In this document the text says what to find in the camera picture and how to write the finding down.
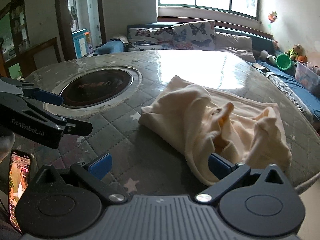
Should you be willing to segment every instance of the metal screw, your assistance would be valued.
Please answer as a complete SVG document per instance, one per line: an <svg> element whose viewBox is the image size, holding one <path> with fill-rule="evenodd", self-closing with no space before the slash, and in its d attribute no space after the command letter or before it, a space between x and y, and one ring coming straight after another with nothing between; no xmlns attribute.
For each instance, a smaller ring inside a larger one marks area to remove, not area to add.
<svg viewBox="0 0 320 240"><path fill-rule="evenodd" d="M121 194L111 194L109 196L109 199L112 201L112 202L121 202L121 201L124 201L124 196L121 195Z"/></svg>
<svg viewBox="0 0 320 240"><path fill-rule="evenodd" d="M196 200L199 202L209 202L212 200L212 196L209 194L199 194L196 195Z"/></svg>

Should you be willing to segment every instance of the green bowl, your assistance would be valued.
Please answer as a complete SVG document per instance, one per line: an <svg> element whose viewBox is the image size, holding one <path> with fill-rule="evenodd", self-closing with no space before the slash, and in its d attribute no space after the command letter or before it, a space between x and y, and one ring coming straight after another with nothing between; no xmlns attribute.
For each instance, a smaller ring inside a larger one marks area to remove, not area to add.
<svg viewBox="0 0 320 240"><path fill-rule="evenodd" d="M277 57L276 64L278 68L281 70L288 70L289 68L291 68L292 65L290 57L284 53L280 54Z"/></svg>

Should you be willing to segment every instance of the door frame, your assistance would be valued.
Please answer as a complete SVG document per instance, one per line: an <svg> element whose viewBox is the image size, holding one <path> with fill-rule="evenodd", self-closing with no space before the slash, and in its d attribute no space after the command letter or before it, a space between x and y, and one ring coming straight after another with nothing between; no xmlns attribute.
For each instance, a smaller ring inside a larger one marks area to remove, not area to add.
<svg viewBox="0 0 320 240"><path fill-rule="evenodd" d="M70 13L68 9L68 0L55 0L56 15L58 30L60 35L61 46L65 61L76 59L76 51L73 44L71 28L70 28ZM98 14L100 22L100 33L102 44L107 42L106 31L104 26L104 16L102 0L98 0Z"/></svg>

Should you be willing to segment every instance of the plastic storage box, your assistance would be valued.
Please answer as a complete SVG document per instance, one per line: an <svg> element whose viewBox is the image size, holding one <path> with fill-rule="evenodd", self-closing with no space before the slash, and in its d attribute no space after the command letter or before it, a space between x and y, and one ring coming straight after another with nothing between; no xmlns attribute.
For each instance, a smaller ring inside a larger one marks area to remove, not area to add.
<svg viewBox="0 0 320 240"><path fill-rule="evenodd" d="M297 69L294 78L309 92L317 97L320 96L320 76L300 62L297 63Z"/></svg>

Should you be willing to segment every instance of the blue blanket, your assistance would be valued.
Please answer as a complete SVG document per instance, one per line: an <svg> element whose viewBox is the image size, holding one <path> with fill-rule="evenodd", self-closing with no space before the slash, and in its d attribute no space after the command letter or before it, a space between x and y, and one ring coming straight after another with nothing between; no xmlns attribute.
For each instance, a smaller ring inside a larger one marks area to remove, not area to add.
<svg viewBox="0 0 320 240"><path fill-rule="evenodd" d="M301 99L301 101L306 105L306 107L311 111L314 122L320 121L320 100L306 90L298 81L294 79L292 73L288 74L277 67L271 66L266 62L261 60L257 61L260 65L267 67L271 72L276 74L284 83L286 83L291 90Z"/></svg>

